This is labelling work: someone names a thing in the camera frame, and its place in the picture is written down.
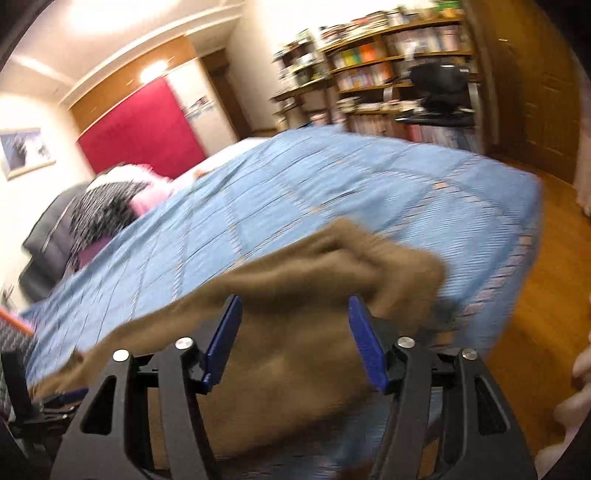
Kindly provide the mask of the brown fleece pants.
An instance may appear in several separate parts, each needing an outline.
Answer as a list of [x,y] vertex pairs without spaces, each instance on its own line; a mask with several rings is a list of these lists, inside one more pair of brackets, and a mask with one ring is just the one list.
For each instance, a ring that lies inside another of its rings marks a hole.
[[446,279],[435,254],[369,233],[345,218],[218,275],[181,299],[115,328],[31,389],[35,397],[92,384],[112,353],[165,348],[242,299],[221,384],[202,400],[214,454],[231,458],[346,410],[369,381],[348,321],[349,298],[412,335],[425,326]]

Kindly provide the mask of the dark plaid pillow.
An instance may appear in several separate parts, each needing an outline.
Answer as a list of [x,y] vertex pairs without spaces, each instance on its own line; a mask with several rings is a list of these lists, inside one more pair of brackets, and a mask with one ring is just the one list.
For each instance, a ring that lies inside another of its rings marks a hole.
[[32,337],[1,322],[1,417],[24,421],[33,415],[26,383],[26,365],[34,347]]

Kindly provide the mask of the grey tufted cushion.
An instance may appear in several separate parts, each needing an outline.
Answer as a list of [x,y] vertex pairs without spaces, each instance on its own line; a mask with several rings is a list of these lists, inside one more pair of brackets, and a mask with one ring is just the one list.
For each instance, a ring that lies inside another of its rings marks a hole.
[[31,303],[45,299],[63,278],[73,244],[70,234],[72,211],[88,185],[88,182],[81,183],[60,193],[38,218],[22,244],[30,260],[19,275],[19,286]]

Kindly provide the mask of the blue patterned bed quilt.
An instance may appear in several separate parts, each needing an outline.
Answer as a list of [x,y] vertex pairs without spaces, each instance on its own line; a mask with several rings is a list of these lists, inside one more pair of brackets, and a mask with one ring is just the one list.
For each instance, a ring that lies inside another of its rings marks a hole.
[[39,385],[115,328],[339,217],[440,256],[448,277],[435,328],[485,352],[536,260],[541,216],[531,174],[475,153],[332,127],[291,130],[183,181],[31,306],[26,379]]

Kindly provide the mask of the leopard print cloth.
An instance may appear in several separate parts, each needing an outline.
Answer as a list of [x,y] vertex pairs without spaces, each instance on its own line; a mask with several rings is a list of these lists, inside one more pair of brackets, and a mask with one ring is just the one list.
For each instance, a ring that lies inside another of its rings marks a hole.
[[130,202],[147,186],[145,182],[109,182],[85,191],[74,203],[70,217],[70,258],[130,225],[137,218]]

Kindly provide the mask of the pink blanket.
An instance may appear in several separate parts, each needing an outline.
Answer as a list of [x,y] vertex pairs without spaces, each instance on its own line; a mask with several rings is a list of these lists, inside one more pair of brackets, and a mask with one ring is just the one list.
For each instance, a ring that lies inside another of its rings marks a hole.
[[90,263],[132,222],[205,174],[197,168],[170,179],[146,164],[120,164],[99,174],[73,204],[69,267],[77,271]]

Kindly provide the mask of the framed wedding photo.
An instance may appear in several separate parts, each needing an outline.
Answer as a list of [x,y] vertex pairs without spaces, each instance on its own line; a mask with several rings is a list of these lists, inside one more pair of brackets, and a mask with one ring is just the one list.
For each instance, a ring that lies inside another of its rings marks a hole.
[[1,169],[7,180],[54,163],[39,128],[1,132]]

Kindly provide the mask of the red padded headboard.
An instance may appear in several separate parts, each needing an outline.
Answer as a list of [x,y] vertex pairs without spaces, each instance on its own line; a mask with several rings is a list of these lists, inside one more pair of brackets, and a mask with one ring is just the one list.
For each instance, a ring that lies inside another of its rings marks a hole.
[[207,158],[163,78],[108,111],[77,143],[96,173],[118,164],[136,164],[175,179]]

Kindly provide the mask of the white bed sheet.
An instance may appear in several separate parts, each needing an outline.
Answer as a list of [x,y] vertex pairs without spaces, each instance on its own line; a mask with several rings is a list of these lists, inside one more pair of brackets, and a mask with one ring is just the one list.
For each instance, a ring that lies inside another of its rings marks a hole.
[[253,148],[256,148],[256,146],[266,143],[266,141],[269,140],[270,137],[249,137],[239,141],[238,143],[229,145],[222,150],[219,150],[211,157],[208,157],[204,161],[200,162],[174,179],[171,182],[172,190],[174,192],[178,192],[188,188],[197,178],[221,168],[221,166],[227,162],[235,159],[245,152],[249,152]]

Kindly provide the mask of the black office chair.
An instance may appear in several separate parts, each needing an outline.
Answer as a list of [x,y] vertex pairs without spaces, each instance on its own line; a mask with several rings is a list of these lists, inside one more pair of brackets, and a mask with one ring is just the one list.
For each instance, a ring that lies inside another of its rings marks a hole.
[[403,101],[385,100],[380,112],[394,116],[407,125],[471,128],[476,126],[476,113],[465,100],[469,94],[468,68],[431,61],[410,68],[407,75],[411,87],[419,94],[413,105]]

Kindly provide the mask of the wooden door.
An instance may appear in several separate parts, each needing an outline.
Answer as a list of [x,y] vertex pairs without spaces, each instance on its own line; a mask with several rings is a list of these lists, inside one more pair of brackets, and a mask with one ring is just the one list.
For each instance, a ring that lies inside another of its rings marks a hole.
[[580,132],[578,65],[535,1],[468,1],[489,88],[490,150],[574,182]]

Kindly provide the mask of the wooden side table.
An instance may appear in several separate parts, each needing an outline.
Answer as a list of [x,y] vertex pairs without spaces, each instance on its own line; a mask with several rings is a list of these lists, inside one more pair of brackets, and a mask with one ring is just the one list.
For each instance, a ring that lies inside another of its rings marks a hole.
[[271,101],[276,104],[274,116],[284,129],[304,126],[325,126],[334,123],[331,87],[325,57],[318,50],[311,30],[304,29],[297,37],[273,54],[280,91]]

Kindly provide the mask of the wooden bookshelf with books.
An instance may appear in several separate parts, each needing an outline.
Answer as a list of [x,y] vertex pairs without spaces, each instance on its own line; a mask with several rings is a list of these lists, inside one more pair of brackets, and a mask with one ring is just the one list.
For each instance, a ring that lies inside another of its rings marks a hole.
[[[346,130],[481,151],[478,66],[461,2],[434,1],[425,8],[408,4],[382,8],[347,23],[324,26],[318,40]],[[476,113],[475,127],[407,125],[380,112],[385,100],[413,105],[420,94],[411,87],[408,72],[413,66],[431,61],[469,69],[465,106]]]

